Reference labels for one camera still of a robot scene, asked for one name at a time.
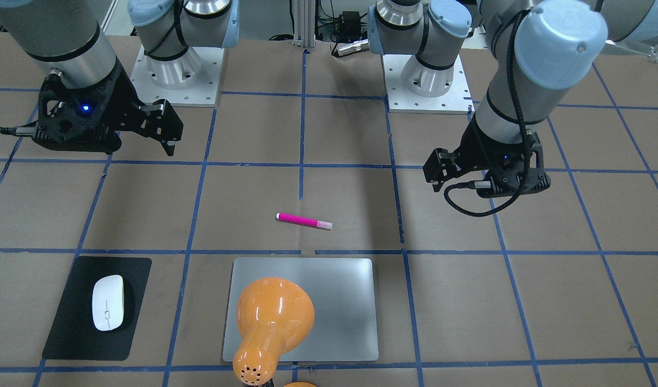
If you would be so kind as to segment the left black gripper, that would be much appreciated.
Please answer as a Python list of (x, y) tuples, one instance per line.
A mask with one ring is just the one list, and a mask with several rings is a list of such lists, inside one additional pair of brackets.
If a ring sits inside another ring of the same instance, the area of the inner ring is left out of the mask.
[(447, 181), (460, 178), (477, 170), (477, 145), (474, 142), (461, 143), (454, 151), (435, 148), (423, 165), (425, 181), (432, 185), (434, 192), (440, 192)]

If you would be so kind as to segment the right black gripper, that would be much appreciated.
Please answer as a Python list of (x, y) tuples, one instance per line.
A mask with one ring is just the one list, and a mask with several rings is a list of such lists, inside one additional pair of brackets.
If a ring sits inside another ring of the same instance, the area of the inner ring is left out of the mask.
[(132, 105), (119, 119), (119, 130), (137, 133), (154, 139), (165, 153), (173, 157), (177, 142), (181, 141), (184, 123), (167, 99), (152, 104)]

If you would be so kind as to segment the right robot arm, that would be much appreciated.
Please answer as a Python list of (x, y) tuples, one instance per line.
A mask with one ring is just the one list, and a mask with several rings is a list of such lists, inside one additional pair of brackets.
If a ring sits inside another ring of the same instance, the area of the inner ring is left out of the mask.
[(172, 156), (184, 124), (167, 90), (208, 85), (199, 49), (235, 47), (238, 1), (130, 1), (130, 20), (143, 47), (142, 63), (158, 91), (138, 95), (85, 1), (0, 1), (0, 22), (46, 73), (38, 118), (0, 134), (29, 137), (52, 151), (113, 154), (120, 131), (160, 143)]

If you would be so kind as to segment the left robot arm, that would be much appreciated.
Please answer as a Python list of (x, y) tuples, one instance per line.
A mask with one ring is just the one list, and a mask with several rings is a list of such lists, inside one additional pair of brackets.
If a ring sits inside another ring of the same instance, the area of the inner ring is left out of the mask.
[[(486, 95), (452, 152), (435, 149), (423, 167), (434, 191), (483, 170), (469, 186), (483, 198), (533, 194), (550, 178), (536, 133), (589, 72), (606, 41), (658, 43), (658, 1), (478, 1), (486, 44), (498, 63)], [(473, 29), (457, 1), (377, 1), (368, 11), (371, 52), (408, 55), (402, 76), (434, 97), (452, 85), (454, 62)]]

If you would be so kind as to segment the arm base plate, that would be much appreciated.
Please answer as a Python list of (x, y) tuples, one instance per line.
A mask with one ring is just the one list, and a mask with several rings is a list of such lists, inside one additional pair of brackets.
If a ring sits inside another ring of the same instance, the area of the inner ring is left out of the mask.
[(145, 103), (166, 99), (174, 107), (213, 108), (225, 54), (220, 47), (189, 47), (178, 59), (157, 61), (140, 47), (130, 79)]
[(474, 112), (461, 59), (444, 70), (425, 68), (413, 55), (383, 55), (388, 108), (396, 113)]

